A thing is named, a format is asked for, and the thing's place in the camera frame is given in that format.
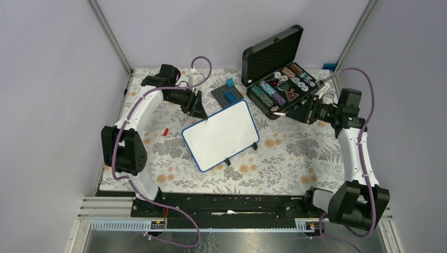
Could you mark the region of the blue framed whiteboard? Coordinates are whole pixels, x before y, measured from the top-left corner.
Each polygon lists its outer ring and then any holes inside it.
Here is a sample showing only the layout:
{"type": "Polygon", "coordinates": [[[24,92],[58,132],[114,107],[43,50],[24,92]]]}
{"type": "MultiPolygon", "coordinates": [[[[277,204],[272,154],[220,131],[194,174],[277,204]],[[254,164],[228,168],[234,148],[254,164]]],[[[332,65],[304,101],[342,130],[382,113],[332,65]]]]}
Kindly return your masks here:
{"type": "Polygon", "coordinates": [[[206,120],[182,130],[185,144],[201,172],[224,163],[259,142],[260,136],[247,101],[240,100],[206,120]]]}

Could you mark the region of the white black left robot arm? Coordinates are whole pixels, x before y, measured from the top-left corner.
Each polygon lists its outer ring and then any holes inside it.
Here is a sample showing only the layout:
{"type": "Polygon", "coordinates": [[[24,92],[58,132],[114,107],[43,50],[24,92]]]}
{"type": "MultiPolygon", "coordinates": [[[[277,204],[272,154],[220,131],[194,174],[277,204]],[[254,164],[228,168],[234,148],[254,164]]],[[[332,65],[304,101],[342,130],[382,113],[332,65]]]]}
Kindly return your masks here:
{"type": "Polygon", "coordinates": [[[138,98],[129,111],[113,126],[101,130],[104,163],[112,169],[115,180],[129,181],[137,198],[145,200],[143,210],[152,217],[163,212],[162,200],[156,198],[159,188],[145,173],[148,161],[142,134],[155,109],[164,101],[197,119],[207,119],[202,93],[194,85],[178,86],[181,72],[178,68],[162,64],[158,74],[146,76],[138,98]]]}

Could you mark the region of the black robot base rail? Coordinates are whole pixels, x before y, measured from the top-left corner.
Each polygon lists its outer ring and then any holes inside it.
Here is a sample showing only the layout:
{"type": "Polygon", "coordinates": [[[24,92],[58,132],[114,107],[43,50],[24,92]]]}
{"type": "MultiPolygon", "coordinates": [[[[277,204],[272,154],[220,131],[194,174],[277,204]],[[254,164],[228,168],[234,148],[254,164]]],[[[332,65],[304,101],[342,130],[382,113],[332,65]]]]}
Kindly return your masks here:
{"type": "Polygon", "coordinates": [[[155,203],[135,198],[132,218],[160,218],[169,229],[295,229],[322,211],[304,196],[159,192],[155,203]]]}

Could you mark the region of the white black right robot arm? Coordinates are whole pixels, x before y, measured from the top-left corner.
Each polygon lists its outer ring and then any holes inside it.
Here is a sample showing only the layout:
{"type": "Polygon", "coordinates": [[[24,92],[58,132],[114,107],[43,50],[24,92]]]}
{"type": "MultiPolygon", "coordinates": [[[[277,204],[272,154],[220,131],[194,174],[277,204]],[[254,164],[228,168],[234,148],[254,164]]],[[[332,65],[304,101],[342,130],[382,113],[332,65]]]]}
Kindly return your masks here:
{"type": "Polygon", "coordinates": [[[349,230],[370,234],[377,226],[389,201],[390,193],[380,187],[367,149],[367,120],[358,117],[361,91],[342,89],[336,104],[325,104],[312,95],[286,117],[305,124],[329,123],[342,151],[345,181],[336,192],[311,187],[302,203],[304,214],[315,217],[322,211],[330,222],[349,230]]]}

